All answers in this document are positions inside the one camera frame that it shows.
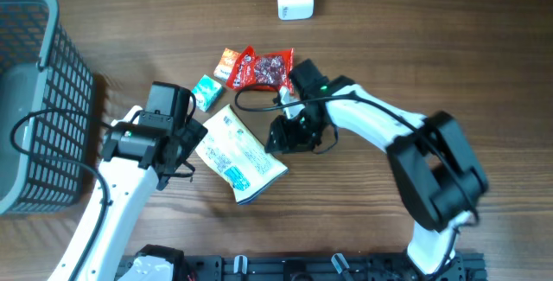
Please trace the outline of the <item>yellow snack bag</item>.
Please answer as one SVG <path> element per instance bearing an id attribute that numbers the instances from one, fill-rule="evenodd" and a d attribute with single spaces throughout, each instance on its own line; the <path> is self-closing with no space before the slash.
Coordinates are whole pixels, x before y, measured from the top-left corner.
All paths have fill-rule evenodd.
<path id="1" fill-rule="evenodd" d="M 239 205 L 253 202 L 276 179 L 289 172 L 264 149 L 230 105 L 203 126 L 207 134 L 195 148 L 199 158 L 232 188 Z"/>

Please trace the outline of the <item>orange small box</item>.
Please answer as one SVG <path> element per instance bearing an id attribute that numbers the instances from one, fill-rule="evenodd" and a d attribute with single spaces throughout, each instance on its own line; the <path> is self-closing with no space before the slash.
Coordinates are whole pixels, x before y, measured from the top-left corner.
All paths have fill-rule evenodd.
<path id="1" fill-rule="evenodd" d="M 226 48 L 213 71 L 213 75 L 220 80 L 227 81 L 239 56 L 240 52 Z"/>

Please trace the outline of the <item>teal small box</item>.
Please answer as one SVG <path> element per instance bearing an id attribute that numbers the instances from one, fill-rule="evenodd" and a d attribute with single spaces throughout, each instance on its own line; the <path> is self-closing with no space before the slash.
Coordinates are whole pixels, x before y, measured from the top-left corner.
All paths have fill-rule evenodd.
<path id="1" fill-rule="evenodd" d="M 192 90 L 197 107 L 207 112 L 223 92 L 223 86 L 216 80 L 203 75 Z"/>

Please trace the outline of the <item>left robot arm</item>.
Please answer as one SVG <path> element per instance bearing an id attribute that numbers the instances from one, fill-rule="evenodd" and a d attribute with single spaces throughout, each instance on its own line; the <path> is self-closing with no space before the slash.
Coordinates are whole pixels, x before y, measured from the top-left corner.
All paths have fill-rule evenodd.
<path id="1" fill-rule="evenodd" d="M 116 120 L 104 136 L 99 177 L 53 280 L 112 280 L 146 202 L 172 178 L 190 178 L 188 158 L 207 134 L 194 120 L 197 98 L 156 81 L 145 107 Z"/>

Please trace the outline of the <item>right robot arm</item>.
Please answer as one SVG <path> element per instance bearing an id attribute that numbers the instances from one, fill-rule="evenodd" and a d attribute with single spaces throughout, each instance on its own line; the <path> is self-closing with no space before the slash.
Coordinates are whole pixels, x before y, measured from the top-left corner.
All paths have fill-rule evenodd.
<path id="1" fill-rule="evenodd" d="M 312 151 L 328 126 L 378 147 L 415 222 L 408 259 L 425 277 L 443 272 L 454 258 L 460 229 L 479 224 L 477 204 L 489 189 L 459 123 L 446 112 L 426 117 L 398 109 L 345 76 L 330 80 L 310 60 L 289 76 L 299 96 L 277 96 L 284 113 L 270 125 L 266 152 Z"/>

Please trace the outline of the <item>grey plastic basket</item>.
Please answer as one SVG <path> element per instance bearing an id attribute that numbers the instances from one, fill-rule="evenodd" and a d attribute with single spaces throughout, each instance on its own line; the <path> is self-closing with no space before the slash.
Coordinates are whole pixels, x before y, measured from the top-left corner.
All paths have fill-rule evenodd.
<path id="1" fill-rule="evenodd" d="M 2 214 L 79 199 L 95 88 L 57 0 L 1 0 Z"/>

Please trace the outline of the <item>red candy bag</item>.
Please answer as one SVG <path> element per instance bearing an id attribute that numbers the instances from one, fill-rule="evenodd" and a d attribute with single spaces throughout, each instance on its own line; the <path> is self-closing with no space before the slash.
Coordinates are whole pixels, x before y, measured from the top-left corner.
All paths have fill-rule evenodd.
<path id="1" fill-rule="evenodd" d="M 256 54 L 248 46 L 235 60 L 226 85 L 233 90 L 252 86 L 254 90 L 270 91 L 275 86 L 279 91 L 285 86 L 294 93 L 289 73 L 294 65 L 293 48 L 268 54 Z"/>

